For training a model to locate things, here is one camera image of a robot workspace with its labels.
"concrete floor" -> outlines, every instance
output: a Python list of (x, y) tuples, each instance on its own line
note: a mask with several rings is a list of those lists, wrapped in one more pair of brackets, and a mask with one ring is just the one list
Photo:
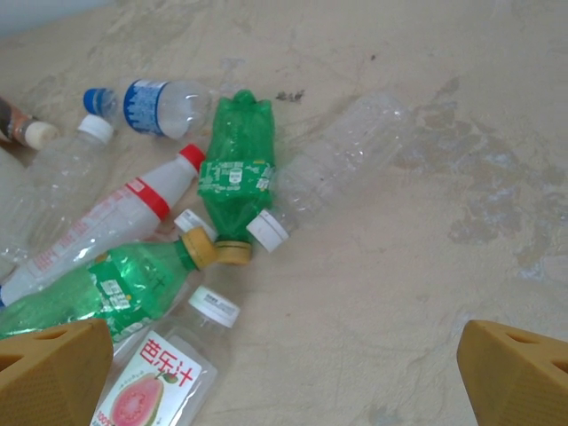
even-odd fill
[[(474, 425), (468, 319), (568, 339), (567, 20), (563, 0), (122, 1), (1, 40), (0, 88), (71, 131), (90, 86), (219, 87), (221, 60), (243, 59), (230, 83), (273, 99), (280, 153), (356, 95), (393, 93), (417, 138), (391, 167), (272, 255), (205, 273), (242, 314), (197, 423)], [(179, 149), (127, 129), (119, 144), (108, 191)]]

